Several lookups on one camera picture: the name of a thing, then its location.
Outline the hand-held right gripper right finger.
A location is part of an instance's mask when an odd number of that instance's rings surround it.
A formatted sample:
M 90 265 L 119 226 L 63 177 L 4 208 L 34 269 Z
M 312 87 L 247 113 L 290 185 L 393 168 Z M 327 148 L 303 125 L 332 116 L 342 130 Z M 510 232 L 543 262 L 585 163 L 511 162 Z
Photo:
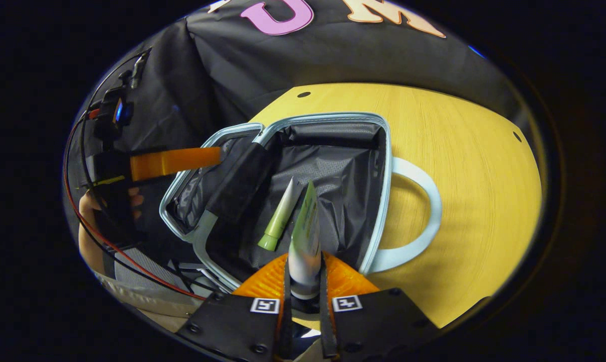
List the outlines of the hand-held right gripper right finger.
M 322 353 L 331 360 L 410 360 L 440 334 L 400 288 L 381 290 L 326 252 L 319 308 Z

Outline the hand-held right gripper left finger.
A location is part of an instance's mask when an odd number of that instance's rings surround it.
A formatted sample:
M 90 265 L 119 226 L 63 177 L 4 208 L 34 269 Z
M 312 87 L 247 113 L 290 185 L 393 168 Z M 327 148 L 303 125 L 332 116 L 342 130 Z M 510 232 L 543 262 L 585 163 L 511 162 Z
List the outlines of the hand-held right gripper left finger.
M 276 257 L 230 294 L 213 293 L 176 333 L 219 360 L 287 360 L 292 310 L 287 254 Z

